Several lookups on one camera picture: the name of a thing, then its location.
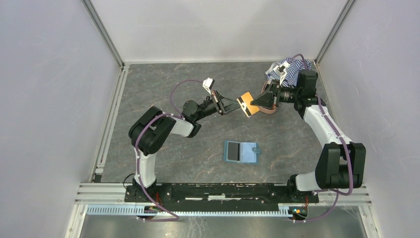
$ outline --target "floor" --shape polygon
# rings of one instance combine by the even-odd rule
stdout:
[[[309,218],[326,209],[311,207]],[[133,216],[87,215],[80,237],[366,238],[367,235],[357,207],[336,207],[327,217],[306,224],[293,224],[280,217],[181,217],[179,222],[144,223]]]
[[[125,83],[102,182],[122,182],[135,170],[128,130],[151,106],[174,113],[169,103],[173,86],[186,79],[215,80],[213,89],[237,98],[247,91],[255,97],[265,82],[272,62],[133,64]],[[318,93],[325,91],[318,79]],[[207,92],[197,82],[177,88],[174,101],[201,102]],[[286,182],[293,174],[313,171],[321,146],[311,128],[291,104],[276,113],[257,113],[247,118],[241,110],[204,118],[194,138],[170,135],[157,153],[158,182]],[[223,162],[225,140],[257,142],[262,151],[258,165]]]

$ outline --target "striped cloth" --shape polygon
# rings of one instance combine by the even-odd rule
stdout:
[[[290,57],[289,58],[285,58],[280,60],[279,62],[274,62],[270,69],[265,72],[265,74],[267,75],[267,80],[279,80],[280,76],[273,70],[276,66],[283,64],[284,62],[286,62],[286,60],[288,62],[290,62]],[[312,69],[312,64],[309,60],[305,60],[308,69],[311,70]],[[287,75],[286,78],[284,79],[283,83],[281,84],[281,86],[283,87],[294,87],[296,86],[297,82],[298,82],[298,75],[299,75],[299,71],[305,69],[305,66],[303,65],[303,61],[301,59],[294,59],[291,63],[290,66],[286,69],[287,71]]]

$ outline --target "cable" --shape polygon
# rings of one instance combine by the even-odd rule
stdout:
[[[175,91],[175,89],[176,89],[179,85],[181,85],[181,84],[183,84],[183,83],[185,83],[185,82],[199,82],[199,83],[202,83],[202,81],[189,79],[189,80],[184,80],[184,81],[182,81],[182,82],[180,82],[180,83],[176,84],[176,85],[175,85],[175,87],[173,87],[173,89],[172,89],[172,91],[171,91],[171,93],[170,93],[170,95],[169,95],[169,100],[170,100],[171,105],[172,105],[172,106],[173,106],[173,108],[175,109],[175,111],[177,111],[177,112],[179,113],[179,116],[180,116],[180,117],[182,117],[182,118],[184,118],[184,117],[182,116],[181,111],[180,111],[180,110],[179,110],[179,109],[175,106],[175,104],[174,104],[174,102],[173,102],[173,100],[172,100],[172,95],[173,95],[173,92]]]
[[[122,182],[122,185],[124,186],[125,190],[127,190],[127,187],[125,186],[125,181],[128,179],[128,177],[130,177],[132,175],[135,175],[135,173],[127,175],[127,177],[125,177],[124,181]]]
[[[303,219],[306,219],[306,217],[302,216],[302,215],[301,215],[301,214],[299,214],[299,213],[296,213],[295,215],[298,215],[298,216],[302,217]]]
[[[338,196],[344,195],[344,196],[349,196],[350,194],[352,194],[353,192],[353,170],[352,170],[352,162],[350,160],[350,153],[349,153],[349,149],[347,148],[347,144],[346,141],[344,140],[344,138],[341,136],[341,133],[338,131],[338,129],[335,127],[335,125],[332,123],[332,121],[329,119],[329,117],[326,116],[325,114],[325,110],[322,107],[321,104],[321,97],[319,95],[317,95],[318,98],[318,106],[319,109],[322,112],[322,117],[325,118],[325,120],[328,122],[328,124],[330,125],[330,127],[333,129],[333,131],[335,132],[335,134],[338,136],[338,138],[340,139],[341,143],[343,144],[343,148],[344,148],[344,153],[346,154],[346,160],[347,160],[347,169],[349,171],[349,191],[348,192],[341,192],[337,189],[324,189],[324,190],[315,190],[314,192],[326,192],[326,191],[333,191],[335,192],[337,195],[335,196],[335,200],[334,203],[332,204],[332,206],[329,208],[329,210],[327,212],[325,212],[324,214],[320,215],[319,217],[315,217],[315,218],[311,218],[311,219],[307,219],[307,220],[303,220],[303,221],[296,221],[294,220],[293,222],[297,222],[297,223],[305,223],[305,222],[311,222],[311,221],[316,221],[318,219],[321,219],[323,217],[326,217],[328,214],[330,214],[332,212],[332,210],[335,208],[335,205],[337,205],[337,201],[338,201]]]
[[[305,67],[305,69],[307,70],[308,69],[308,65],[306,64],[306,60],[305,60],[305,58],[303,57],[303,55],[302,54],[295,54],[291,59],[290,59],[290,62],[288,62],[288,63],[292,63],[292,61],[296,58],[296,57],[298,57],[298,56],[300,56],[301,58],[302,58],[302,62],[303,62],[303,66]]]
[[[166,213],[174,216],[175,218],[165,218],[165,219],[158,219],[158,220],[146,220],[143,219],[143,221],[148,221],[148,222],[170,222],[170,221],[178,221],[179,220],[179,216],[176,215],[175,213],[167,210],[166,208],[162,207],[158,202],[154,201],[152,197],[150,197],[150,195],[147,193],[146,188],[144,187],[141,175],[140,175],[140,156],[141,156],[141,152],[138,149],[139,148],[139,142],[140,139],[142,138],[143,134],[146,132],[146,130],[155,122],[157,121],[159,118],[162,117],[170,117],[173,116],[173,114],[169,114],[169,113],[162,113],[158,116],[156,116],[155,118],[153,118],[146,126],[145,128],[142,130],[142,132],[140,133],[140,135],[137,137],[136,143],[134,144],[134,151],[136,152],[136,174],[138,175],[139,178],[139,182],[140,182],[140,187],[143,190],[143,193],[146,195],[146,197],[150,200],[150,202],[154,203],[156,205],[156,207],[158,207],[159,209],[165,211]]]
[[[344,138],[341,136],[341,133],[338,131],[338,129],[335,127],[335,125],[332,123],[332,121],[329,119],[329,117],[326,116],[325,114],[325,110],[322,107],[321,104],[321,97],[319,95],[317,95],[318,98],[318,106],[319,109],[322,112],[322,117],[325,118],[325,120],[328,122],[328,124],[330,125],[330,127],[333,129],[334,133],[338,136],[338,139],[341,141],[341,144],[343,144],[343,148],[344,148],[344,153],[346,154],[346,160],[347,160],[347,169],[349,171],[349,191],[348,192],[341,192],[338,189],[330,189],[331,191],[334,191],[336,193],[339,193],[341,195],[344,196],[349,196],[350,194],[352,194],[353,192],[353,170],[352,170],[352,162],[350,160],[350,153],[349,153],[349,148],[347,148],[347,144],[346,141],[344,140]],[[324,189],[324,190],[315,190],[315,192],[325,192],[328,191],[329,189]]]
[[[305,205],[304,205],[304,207],[303,208],[307,208],[308,206],[309,206],[309,198],[308,198],[308,196],[306,195],[305,196]]]
[[[316,220],[318,220],[318,219],[321,219],[321,218],[326,217],[328,214],[330,214],[330,213],[332,212],[332,210],[334,209],[335,205],[337,204],[337,201],[338,201],[338,196],[339,196],[339,194],[337,193],[337,196],[335,196],[335,201],[334,201],[334,203],[332,204],[332,206],[329,208],[329,210],[328,210],[326,213],[324,213],[324,214],[320,215],[319,217],[315,217],[315,218],[311,218],[311,219],[307,219],[307,220],[303,220],[303,221],[293,220],[293,223],[295,223],[295,222],[297,222],[297,223],[312,222],[312,221],[316,221]]]

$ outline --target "blue wallet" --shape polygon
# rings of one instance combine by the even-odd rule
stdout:
[[[223,161],[242,164],[258,164],[261,150],[255,142],[225,140]]]

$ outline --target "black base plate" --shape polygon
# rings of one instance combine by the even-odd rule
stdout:
[[[311,192],[290,191],[276,183],[157,183],[147,189],[172,211],[278,211],[278,203],[318,203]],[[214,196],[238,200],[214,200]],[[125,202],[148,202],[139,186],[127,186]]]

